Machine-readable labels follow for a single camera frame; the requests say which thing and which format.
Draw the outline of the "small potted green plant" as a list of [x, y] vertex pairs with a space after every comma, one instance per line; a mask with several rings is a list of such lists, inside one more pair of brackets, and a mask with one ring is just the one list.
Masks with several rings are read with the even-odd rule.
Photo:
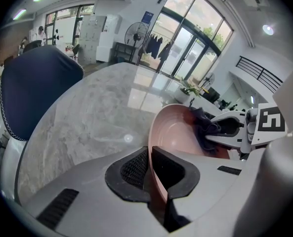
[[174, 92], [174, 99], [179, 103], [185, 103], [188, 101], [191, 93], [200, 97], [200, 92], [203, 90], [202, 87], [198, 87], [197, 85], [189, 83], [184, 78], [181, 78], [179, 88]]

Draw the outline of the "blue upholstered chair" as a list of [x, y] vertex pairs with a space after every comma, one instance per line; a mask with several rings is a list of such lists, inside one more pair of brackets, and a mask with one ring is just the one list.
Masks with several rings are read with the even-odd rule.
[[84, 77], [82, 66], [53, 45], [34, 48], [4, 66], [0, 109], [6, 130], [28, 141], [51, 105]]

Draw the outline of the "rack of dark clothes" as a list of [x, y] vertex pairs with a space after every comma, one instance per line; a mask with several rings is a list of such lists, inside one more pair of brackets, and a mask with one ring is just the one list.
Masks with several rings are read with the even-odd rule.
[[165, 62], [173, 47], [174, 41], [170, 38], [151, 31], [145, 44], [145, 52], [142, 56], [143, 61], [150, 67]]

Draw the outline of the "big pink plate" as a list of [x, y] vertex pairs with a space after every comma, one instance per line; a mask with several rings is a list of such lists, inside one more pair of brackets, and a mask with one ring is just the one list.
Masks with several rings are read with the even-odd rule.
[[219, 200], [234, 177], [219, 171], [230, 166], [227, 158], [206, 156], [193, 126], [184, 119], [186, 106], [171, 104], [155, 116], [148, 139], [149, 164], [164, 203], [179, 198]]

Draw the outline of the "black balcony railing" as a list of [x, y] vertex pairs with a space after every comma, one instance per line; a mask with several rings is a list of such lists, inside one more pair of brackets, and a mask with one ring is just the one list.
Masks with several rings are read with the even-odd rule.
[[236, 67], [254, 77], [272, 93], [275, 93], [283, 84], [283, 81], [272, 72], [244, 56], [240, 56]]

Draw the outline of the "black metal rack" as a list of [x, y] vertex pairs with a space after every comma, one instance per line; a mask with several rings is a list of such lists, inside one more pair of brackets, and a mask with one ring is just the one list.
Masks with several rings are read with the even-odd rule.
[[114, 60], [117, 63], [127, 62], [133, 64], [135, 51], [135, 47], [117, 42], [114, 47]]

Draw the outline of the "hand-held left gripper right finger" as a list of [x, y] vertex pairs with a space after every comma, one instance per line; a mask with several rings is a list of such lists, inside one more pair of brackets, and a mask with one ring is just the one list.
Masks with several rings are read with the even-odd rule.
[[236, 234], [251, 193], [251, 160], [230, 160], [154, 146], [152, 168], [173, 234]]

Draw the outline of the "blue wall poster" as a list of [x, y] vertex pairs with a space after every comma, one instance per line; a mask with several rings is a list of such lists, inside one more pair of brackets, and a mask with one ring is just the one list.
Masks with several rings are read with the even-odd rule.
[[153, 13], [149, 12], [149, 11], [146, 11], [142, 17], [142, 20], [141, 22], [146, 24], [146, 25], [150, 25], [151, 23], [151, 20], [153, 18]]

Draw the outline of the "dark blue cloth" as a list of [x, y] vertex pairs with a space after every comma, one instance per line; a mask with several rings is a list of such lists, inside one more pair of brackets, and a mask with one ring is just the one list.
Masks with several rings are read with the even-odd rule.
[[190, 101], [190, 124], [194, 128], [196, 139], [202, 148], [210, 156], [216, 156], [218, 149], [215, 142], [210, 142], [207, 135], [217, 135], [221, 132], [221, 126], [217, 122], [211, 121], [212, 115], [205, 112], [202, 107], [194, 108], [192, 106], [194, 98]]

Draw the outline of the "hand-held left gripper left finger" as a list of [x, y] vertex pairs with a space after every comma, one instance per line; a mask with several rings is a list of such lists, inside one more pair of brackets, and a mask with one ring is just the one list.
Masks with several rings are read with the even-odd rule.
[[148, 149], [85, 161], [24, 204], [37, 222], [63, 237], [167, 237], [143, 189]]

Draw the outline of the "large black standing fan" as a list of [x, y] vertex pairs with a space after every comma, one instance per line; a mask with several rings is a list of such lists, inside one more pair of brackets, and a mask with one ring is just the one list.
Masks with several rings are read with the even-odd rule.
[[131, 52], [129, 61], [133, 61], [134, 54], [144, 43], [147, 35], [147, 27], [143, 22], [135, 22], [127, 29], [125, 44], [130, 46]]

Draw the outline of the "glass entrance door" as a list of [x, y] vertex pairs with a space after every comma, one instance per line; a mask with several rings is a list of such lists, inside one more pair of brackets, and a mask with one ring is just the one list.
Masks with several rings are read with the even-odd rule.
[[165, 62], [150, 67], [142, 55], [140, 63], [168, 77], [196, 84], [233, 34], [225, 17], [207, 0], [167, 0], [151, 31], [173, 40], [173, 47]]

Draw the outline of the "whiteboard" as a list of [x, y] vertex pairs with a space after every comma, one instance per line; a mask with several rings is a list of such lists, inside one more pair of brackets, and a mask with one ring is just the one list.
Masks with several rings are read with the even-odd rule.
[[75, 17], [58, 19], [55, 22], [56, 35], [59, 39], [56, 40], [57, 47], [66, 47], [73, 42]]

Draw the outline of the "small black standing fan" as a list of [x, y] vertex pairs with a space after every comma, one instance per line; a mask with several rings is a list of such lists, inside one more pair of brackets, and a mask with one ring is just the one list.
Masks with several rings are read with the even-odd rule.
[[205, 78], [203, 79], [203, 85], [202, 87], [203, 88], [208, 88], [210, 87], [211, 84], [213, 84], [214, 82], [214, 79], [215, 79], [215, 75], [214, 73], [207, 73]]

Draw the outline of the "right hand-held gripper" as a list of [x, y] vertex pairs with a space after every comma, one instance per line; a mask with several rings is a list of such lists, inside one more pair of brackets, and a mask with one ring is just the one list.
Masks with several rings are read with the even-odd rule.
[[242, 111], [228, 111], [215, 116], [211, 122], [221, 128], [244, 127], [243, 135], [238, 133], [206, 135], [205, 138], [229, 149], [249, 154], [253, 150], [265, 148], [270, 142], [287, 135], [285, 119], [277, 105], [261, 103], [257, 108]]

